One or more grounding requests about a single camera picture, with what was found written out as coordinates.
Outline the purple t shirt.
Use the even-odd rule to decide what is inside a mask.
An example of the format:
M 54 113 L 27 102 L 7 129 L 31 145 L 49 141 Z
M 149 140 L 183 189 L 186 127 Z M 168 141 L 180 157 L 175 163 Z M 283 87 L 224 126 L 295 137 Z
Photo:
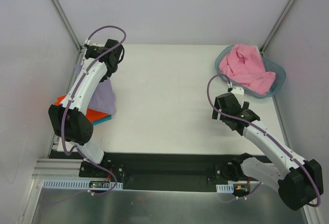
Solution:
M 115 94 L 111 81 L 107 79 L 101 82 L 106 72 L 105 65 L 96 63 L 89 71 L 77 66 L 76 70 L 80 72 L 71 90 L 70 109 L 77 108 L 86 113 L 87 108 L 91 108 L 109 115 L 115 114 Z

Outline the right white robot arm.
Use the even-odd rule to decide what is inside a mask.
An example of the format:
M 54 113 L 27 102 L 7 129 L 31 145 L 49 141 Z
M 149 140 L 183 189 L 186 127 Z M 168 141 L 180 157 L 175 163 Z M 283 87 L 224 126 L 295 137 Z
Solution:
M 320 205 L 324 188 L 319 162 L 306 160 L 277 141 L 260 117 L 249 109 L 249 103 L 241 105 L 233 93 L 217 96 L 213 107 L 212 119 L 220 119 L 232 131 L 252 142 L 272 163 L 263 163 L 243 153 L 222 170 L 225 178 L 232 181 L 245 177 L 256 179 L 275 190 L 292 210 L 311 206 L 313 200 L 317 201 L 315 207 Z

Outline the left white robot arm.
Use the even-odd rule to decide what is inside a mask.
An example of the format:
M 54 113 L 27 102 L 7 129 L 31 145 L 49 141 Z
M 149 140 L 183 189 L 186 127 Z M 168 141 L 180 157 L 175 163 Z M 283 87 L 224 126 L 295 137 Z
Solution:
M 69 142 L 83 157 L 92 161 L 90 170 L 97 177 L 108 173 L 104 151 L 92 141 L 94 126 L 87 118 L 87 109 L 101 81 L 108 80 L 124 57 L 124 48 L 108 39 L 104 46 L 86 45 L 85 59 L 68 94 L 58 105 L 52 104 L 48 114 L 56 136 Z

